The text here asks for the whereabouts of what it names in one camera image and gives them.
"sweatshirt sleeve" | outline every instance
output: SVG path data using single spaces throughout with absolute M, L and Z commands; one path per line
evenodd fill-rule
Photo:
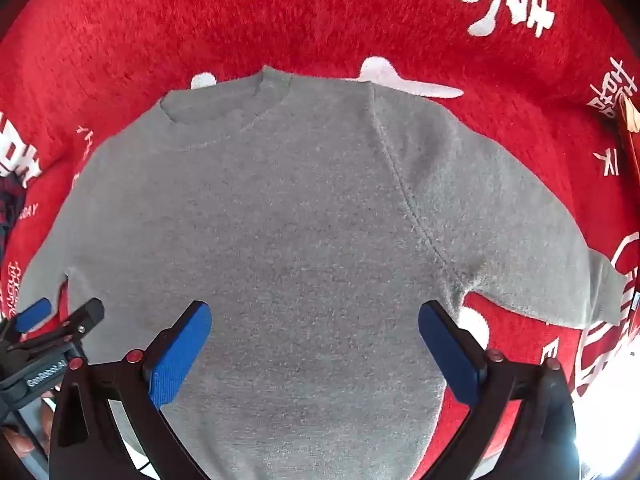
M 620 322 L 625 277 L 533 173 L 439 104 L 379 86 L 372 95 L 416 231 L 466 292 L 569 328 Z
M 100 254 L 85 255 L 80 260 L 78 254 L 83 254 L 82 250 L 94 236 L 95 226 L 92 225 L 91 219 L 104 213 L 105 205 L 101 197 L 96 196 L 95 189 L 98 185 L 109 186 L 115 175 L 127 174 L 127 168 L 137 163 L 136 158 L 146 148 L 144 139 L 139 139 L 137 132 L 145 120 L 157 117 L 156 114 L 151 115 L 157 109 L 158 107 L 152 108 L 123 132 L 98 147 L 66 197 L 40 249 L 29 262 L 20 286 L 16 310 L 18 313 L 23 312 L 41 298 L 49 299 L 52 305 L 51 316 L 35 329 L 57 314 L 60 288 L 65 282 L 69 282 L 70 311 L 74 311 L 93 297 L 90 287 L 82 278 L 82 272 L 79 272 L 79 267 L 82 266 L 82 258 L 100 258 Z M 158 130 L 161 128 L 162 124 L 158 124 Z M 129 144 L 124 145 L 127 137 Z M 135 147 L 133 150 L 130 149 L 131 141 Z M 118 161 L 117 167 L 113 166 L 114 160 Z

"gray sweatshirt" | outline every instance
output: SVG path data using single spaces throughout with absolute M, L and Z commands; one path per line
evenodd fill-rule
M 194 300 L 212 335 L 163 409 L 212 478 L 406 480 L 444 381 L 417 329 L 474 290 L 563 326 L 618 322 L 625 278 L 514 157 L 443 107 L 290 76 L 171 92 L 92 157 L 18 308 L 105 321 L 93 362 Z M 118 417 L 130 437 L 122 414 Z

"finger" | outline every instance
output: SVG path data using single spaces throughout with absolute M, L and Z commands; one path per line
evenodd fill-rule
M 8 428 L 2 428 L 2 433 L 8 440 L 9 444 L 16 455 L 20 458 L 26 457 L 31 451 L 33 451 L 33 442 L 29 440 L 27 437 L 15 433 L 15 431 L 9 430 Z
M 56 384 L 56 390 L 57 391 L 60 391 L 60 384 Z M 53 392 L 51 390 L 47 390 L 40 397 L 42 397 L 43 399 L 52 399 L 53 398 Z
M 53 426 L 53 410 L 46 402 L 43 402 L 40 407 L 40 423 L 47 440 L 49 440 L 51 438 L 51 427 Z

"shoulder seam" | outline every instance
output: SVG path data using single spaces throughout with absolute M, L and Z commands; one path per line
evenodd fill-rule
M 372 117 L 373 127 L 378 133 L 378 137 L 380 138 L 380 142 L 382 143 L 382 149 L 385 152 L 386 161 L 396 181 L 396 184 L 397 184 L 396 187 L 400 190 L 400 193 L 402 194 L 402 202 L 404 203 L 404 206 L 407 208 L 408 215 L 411 219 L 411 223 L 414 225 L 415 230 L 418 232 L 421 243 L 426 243 L 431 247 L 431 249 L 433 249 L 434 253 L 438 257 L 438 259 L 444 264 L 445 268 L 452 273 L 453 277 L 458 282 L 458 285 L 462 286 L 464 282 L 460 277 L 460 275 L 458 274 L 458 272 L 456 272 L 456 269 L 451 265 L 451 259 L 449 258 L 447 251 L 445 250 L 444 247 L 442 248 L 438 247 L 437 243 L 434 241 L 434 238 L 430 235 L 429 229 L 426 226 L 424 226 L 422 222 L 420 222 L 420 217 L 418 216 L 418 213 L 417 213 L 417 207 L 415 205 L 414 197 L 411 191 L 409 190 L 407 184 L 402 179 L 400 172 L 398 171 L 398 165 L 390 150 L 390 143 L 388 141 L 386 129 L 382 125 L 382 122 L 380 121 L 378 116 L 376 115 L 375 105 L 376 105 L 376 88 L 375 88 L 375 85 L 370 84 L 369 85 L 369 108 L 370 108 L 370 113 Z

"red fuzzy rug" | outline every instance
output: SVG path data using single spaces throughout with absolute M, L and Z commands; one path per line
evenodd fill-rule
M 612 120 L 616 95 L 638 92 L 640 62 L 598 0 L 31 0 L 0 44 L 0 174 L 24 172 L 28 186 L 0 270 L 4 313 L 87 157 L 167 91 L 264 64 L 357 78 L 370 57 L 388 61 L 382 82 L 434 97 L 500 142 L 628 274 L 618 327 L 568 330 L 466 299 L 489 346 L 534 363 L 557 356 L 578 399 L 640 322 L 636 190 Z M 417 474 L 464 414 L 447 393 Z

